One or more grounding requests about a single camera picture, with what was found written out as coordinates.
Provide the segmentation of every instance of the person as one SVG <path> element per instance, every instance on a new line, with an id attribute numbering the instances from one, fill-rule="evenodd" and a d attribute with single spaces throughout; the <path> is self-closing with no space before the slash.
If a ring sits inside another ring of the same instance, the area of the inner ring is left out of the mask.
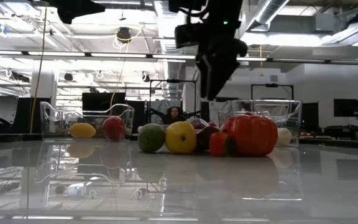
<path id="1" fill-rule="evenodd" d="M 164 114 L 163 120 L 158 122 L 159 124 L 173 124 L 177 121 L 186 121 L 183 115 L 183 110 L 180 107 L 173 106 L 167 109 L 167 113 Z"/>

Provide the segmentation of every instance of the glossy table surface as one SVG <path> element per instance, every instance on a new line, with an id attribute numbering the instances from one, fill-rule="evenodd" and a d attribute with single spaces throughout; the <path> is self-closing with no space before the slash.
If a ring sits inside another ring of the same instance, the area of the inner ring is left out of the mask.
<path id="1" fill-rule="evenodd" d="M 358 149 L 216 158 L 136 142 L 0 143 L 0 223 L 269 222 L 358 223 Z"/>

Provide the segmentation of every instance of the egg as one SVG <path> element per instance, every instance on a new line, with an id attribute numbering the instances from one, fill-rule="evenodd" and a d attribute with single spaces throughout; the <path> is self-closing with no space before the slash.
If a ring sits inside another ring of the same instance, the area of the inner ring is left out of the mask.
<path id="1" fill-rule="evenodd" d="M 73 124 L 68 132 L 75 139 L 90 139 L 96 134 L 95 128 L 87 123 Z"/>
<path id="2" fill-rule="evenodd" d="M 286 146 L 291 143 L 292 134 L 287 128 L 277 128 L 278 139 L 276 146 Z"/>

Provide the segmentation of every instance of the orange tomato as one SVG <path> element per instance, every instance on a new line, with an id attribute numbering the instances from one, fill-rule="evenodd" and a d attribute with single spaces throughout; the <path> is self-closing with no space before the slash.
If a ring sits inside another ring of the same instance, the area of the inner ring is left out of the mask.
<path id="1" fill-rule="evenodd" d="M 247 114 L 229 118 L 228 121 L 226 132 L 234 142 L 238 155 L 266 156 L 273 151 L 278 134 L 270 118 Z"/>

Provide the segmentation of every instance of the apple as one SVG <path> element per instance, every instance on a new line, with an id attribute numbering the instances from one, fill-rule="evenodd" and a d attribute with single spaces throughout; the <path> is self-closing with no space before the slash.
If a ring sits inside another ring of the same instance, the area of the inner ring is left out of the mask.
<path id="1" fill-rule="evenodd" d="M 124 125 L 122 119 L 117 116 L 112 116 L 106 119 L 102 125 L 103 134 L 106 138 L 119 142 L 125 138 Z"/>

